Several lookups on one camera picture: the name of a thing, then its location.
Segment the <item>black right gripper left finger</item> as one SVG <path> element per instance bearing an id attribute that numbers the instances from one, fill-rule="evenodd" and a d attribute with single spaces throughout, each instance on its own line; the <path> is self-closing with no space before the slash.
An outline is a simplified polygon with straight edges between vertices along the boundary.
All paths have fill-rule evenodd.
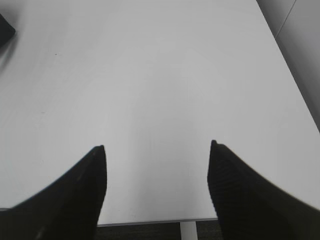
<path id="1" fill-rule="evenodd" d="M 2 240 L 93 240 L 107 192 L 107 160 L 95 146 L 29 199 L 0 212 Z"/>

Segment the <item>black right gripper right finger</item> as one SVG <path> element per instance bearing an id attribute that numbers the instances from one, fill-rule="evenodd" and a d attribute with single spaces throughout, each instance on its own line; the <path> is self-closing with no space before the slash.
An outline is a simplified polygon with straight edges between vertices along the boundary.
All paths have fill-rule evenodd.
<path id="1" fill-rule="evenodd" d="M 207 184 L 225 240 L 318 240 L 320 211 L 211 141 Z"/>

